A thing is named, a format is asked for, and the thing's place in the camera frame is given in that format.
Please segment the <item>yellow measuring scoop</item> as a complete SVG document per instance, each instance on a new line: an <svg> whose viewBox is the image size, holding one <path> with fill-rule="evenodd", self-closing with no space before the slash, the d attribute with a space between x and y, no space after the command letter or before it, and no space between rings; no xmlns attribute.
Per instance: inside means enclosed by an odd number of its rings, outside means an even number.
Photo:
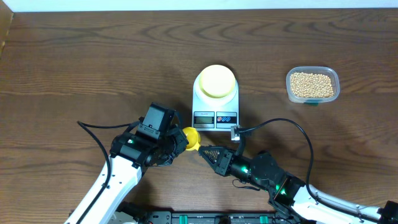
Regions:
<svg viewBox="0 0 398 224"><path fill-rule="evenodd" d="M197 151L201 147L201 136L200 133L193 127L186 127L183 129L188 144L185 148L186 151Z"/></svg>

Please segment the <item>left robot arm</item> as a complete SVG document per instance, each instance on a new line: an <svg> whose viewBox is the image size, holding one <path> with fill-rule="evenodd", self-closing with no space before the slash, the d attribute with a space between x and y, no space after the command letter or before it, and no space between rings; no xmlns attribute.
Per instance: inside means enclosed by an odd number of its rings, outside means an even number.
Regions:
<svg viewBox="0 0 398 224"><path fill-rule="evenodd" d="M148 168L169 166L185 150L188 140L181 123L176 110L152 103L144 117L122 124L124 131L113 139L110 150L92 135L104 154L105 164L66 222L109 222Z"/></svg>

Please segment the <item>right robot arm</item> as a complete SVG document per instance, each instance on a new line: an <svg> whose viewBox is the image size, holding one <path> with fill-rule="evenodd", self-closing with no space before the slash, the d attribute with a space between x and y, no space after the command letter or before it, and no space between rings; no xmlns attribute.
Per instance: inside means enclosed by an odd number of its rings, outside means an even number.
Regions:
<svg viewBox="0 0 398 224"><path fill-rule="evenodd" d="M292 223L397 223L396 202L380 208L328 195L283 170L268 153L249 159L221 146L201 146L198 153L216 174L266 191L268 203Z"/></svg>

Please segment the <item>white digital kitchen scale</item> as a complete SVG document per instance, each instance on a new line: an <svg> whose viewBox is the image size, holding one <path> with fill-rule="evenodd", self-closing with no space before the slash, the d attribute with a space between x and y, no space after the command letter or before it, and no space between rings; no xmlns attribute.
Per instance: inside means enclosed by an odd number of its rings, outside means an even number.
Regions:
<svg viewBox="0 0 398 224"><path fill-rule="evenodd" d="M193 84L192 127L198 131L230 132L239 125L239 85L233 78L223 78L221 84L232 84L231 92L222 98L212 98L200 88L201 75Z"/></svg>

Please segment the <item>yellow bowl on scale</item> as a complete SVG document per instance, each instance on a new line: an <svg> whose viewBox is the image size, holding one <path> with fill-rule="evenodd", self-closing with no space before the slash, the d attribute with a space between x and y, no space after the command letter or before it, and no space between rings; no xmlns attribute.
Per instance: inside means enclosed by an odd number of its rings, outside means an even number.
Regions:
<svg viewBox="0 0 398 224"><path fill-rule="evenodd" d="M224 98L236 86L233 72L223 65L210 65L199 74L199 88L210 98Z"/></svg>

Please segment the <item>clear plastic soybean container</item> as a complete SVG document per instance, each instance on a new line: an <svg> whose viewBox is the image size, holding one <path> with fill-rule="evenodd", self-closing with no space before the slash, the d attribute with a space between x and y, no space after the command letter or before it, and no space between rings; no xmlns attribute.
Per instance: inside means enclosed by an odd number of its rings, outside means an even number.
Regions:
<svg viewBox="0 0 398 224"><path fill-rule="evenodd" d="M295 67L286 76L289 100L294 103L327 103L340 94L337 73L328 67Z"/></svg>

